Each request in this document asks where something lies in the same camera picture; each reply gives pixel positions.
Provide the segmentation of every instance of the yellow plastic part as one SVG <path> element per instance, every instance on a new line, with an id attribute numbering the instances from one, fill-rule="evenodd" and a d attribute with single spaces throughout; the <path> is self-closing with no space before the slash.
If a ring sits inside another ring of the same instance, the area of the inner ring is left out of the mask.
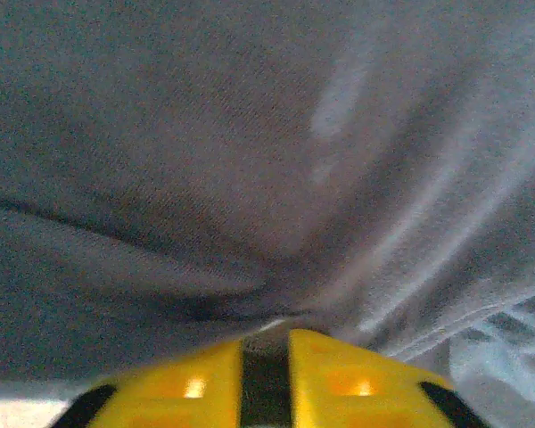
<path id="1" fill-rule="evenodd" d="M 241 342 L 137 370 L 103 383 L 118 392 L 91 428 L 236 428 L 242 395 Z"/>
<path id="2" fill-rule="evenodd" d="M 436 374 L 307 330 L 290 334 L 295 428 L 452 428 L 420 382 Z"/>

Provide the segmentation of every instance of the white surface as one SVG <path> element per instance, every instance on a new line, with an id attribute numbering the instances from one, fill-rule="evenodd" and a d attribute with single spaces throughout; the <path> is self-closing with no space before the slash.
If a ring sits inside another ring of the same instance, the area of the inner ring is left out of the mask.
<path id="1" fill-rule="evenodd" d="M 63 401 L 0 400 L 0 428 L 42 428 L 65 408 Z"/>

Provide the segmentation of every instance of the gray fabric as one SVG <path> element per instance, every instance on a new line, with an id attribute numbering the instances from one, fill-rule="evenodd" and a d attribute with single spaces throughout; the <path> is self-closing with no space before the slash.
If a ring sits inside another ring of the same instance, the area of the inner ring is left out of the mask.
<path id="1" fill-rule="evenodd" d="M 279 317 L 535 350 L 535 4 L 0 0 L 0 384 Z"/>

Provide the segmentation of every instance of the yellow object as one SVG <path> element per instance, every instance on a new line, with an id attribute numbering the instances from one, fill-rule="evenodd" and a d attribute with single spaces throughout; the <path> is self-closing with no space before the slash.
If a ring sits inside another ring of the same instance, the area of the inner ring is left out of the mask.
<path id="1" fill-rule="evenodd" d="M 242 352 L 229 342 L 174 363 L 106 380 L 118 391 L 91 428 L 235 428 Z"/>
<path id="2" fill-rule="evenodd" d="M 296 428 L 487 426 L 436 374 L 307 330 L 290 333 L 289 377 Z M 53 428 L 238 428 L 242 383 L 229 342 L 106 379 Z"/>
<path id="3" fill-rule="evenodd" d="M 290 334 L 296 428 L 451 428 L 420 382 L 451 385 L 430 372 L 319 333 Z"/>

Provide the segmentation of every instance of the gray cloth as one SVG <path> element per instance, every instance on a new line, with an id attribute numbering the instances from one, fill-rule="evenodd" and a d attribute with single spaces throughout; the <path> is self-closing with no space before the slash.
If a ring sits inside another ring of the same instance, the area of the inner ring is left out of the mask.
<path id="1" fill-rule="evenodd" d="M 279 317 L 535 408 L 535 3 L 0 0 L 0 388 Z"/>

